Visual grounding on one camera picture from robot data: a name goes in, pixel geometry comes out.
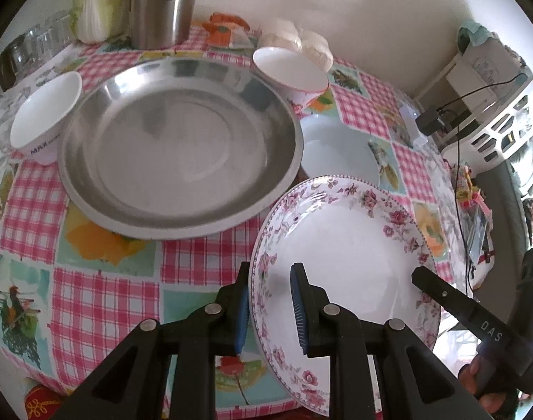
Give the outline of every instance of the bowl with red rim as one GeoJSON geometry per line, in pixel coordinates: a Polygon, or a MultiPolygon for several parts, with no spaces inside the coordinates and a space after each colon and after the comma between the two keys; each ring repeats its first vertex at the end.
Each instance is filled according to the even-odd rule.
{"type": "Polygon", "coordinates": [[[296,112],[329,88],[326,72],[300,52],[261,47],[253,53],[254,72],[287,99],[296,112]]]}

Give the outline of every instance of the floral plate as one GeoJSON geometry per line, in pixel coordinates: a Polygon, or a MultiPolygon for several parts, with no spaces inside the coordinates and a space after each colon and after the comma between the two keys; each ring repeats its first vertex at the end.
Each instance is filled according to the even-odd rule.
{"type": "MultiPolygon", "coordinates": [[[[252,322],[263,353],[284,387],[305,407],[329,415],[329,359],[303,355],[290,293],[290,267],[302,262],[312,285],[359,318],[398,317],[432,348],[439,305],[410,280],[435,272],[416,223],[387,193],[347,176],[300,183],[271,210],[255,242],[249,276],[252,322]]],[[[381,410],[373,361],[376,409],[381,410]]]]}

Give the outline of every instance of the tablecloth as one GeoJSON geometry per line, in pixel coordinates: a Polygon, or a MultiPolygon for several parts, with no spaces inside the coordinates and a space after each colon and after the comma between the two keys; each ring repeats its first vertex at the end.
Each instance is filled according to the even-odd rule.
{"type": "MultiPolygon", "coordinates": [[[[120,38],[77,44],[69,54],[29,78],[27,87],[17,85],[5,97],[8,106],[16,107],[35,88],[69,70],[82,75],[89,92],[105,78],[149,60],[204,57],[248,68],[252,52],[208,49],[206,32],[192,27],[189,39],[171,50],[133,51],[120,38]]],[[[449,171],[431,142],[422,149],[410,143],[399,114],[408,97],[339,58],[329,80],[327,92],[298,117],[322,113],[370,135],[396,172],[396,177],[382,177],[380,187],[416,218],[431,242],[438,274],[463,289],[464,250],[449,171]]],[[[56,164],[44,167],[20,158],[0,156],[0,346],[34,379],[59,392],[74,389],[141,320],[179,320],[212,301],[251,257],[268,213],[202,238],[126,238],[81,213],[69,200],[56,164]]],[[[297,406],[267,371],[251,329],[235,363],[217,358],[218,418],[297,406]]]]}

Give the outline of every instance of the metal basin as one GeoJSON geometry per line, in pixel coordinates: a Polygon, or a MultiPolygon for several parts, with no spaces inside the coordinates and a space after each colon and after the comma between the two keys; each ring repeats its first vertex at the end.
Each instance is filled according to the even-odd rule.
{"type": "Polygon", "coordinates": [[[96,224],[134,238],[191,238],[277,200],[303,147],[291,108],[248,70],[166,59],[89,94],[64,131],[58,165],[96,224]]]}

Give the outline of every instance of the electric kettle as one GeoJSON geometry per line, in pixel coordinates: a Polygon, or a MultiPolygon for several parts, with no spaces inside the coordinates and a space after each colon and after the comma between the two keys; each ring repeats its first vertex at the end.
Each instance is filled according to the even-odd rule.
{"type": "Polygon", "coordinates": [[[195,0],[130,0],[130,41],[140,50],[181,44],[189,37],[195,0]]]}

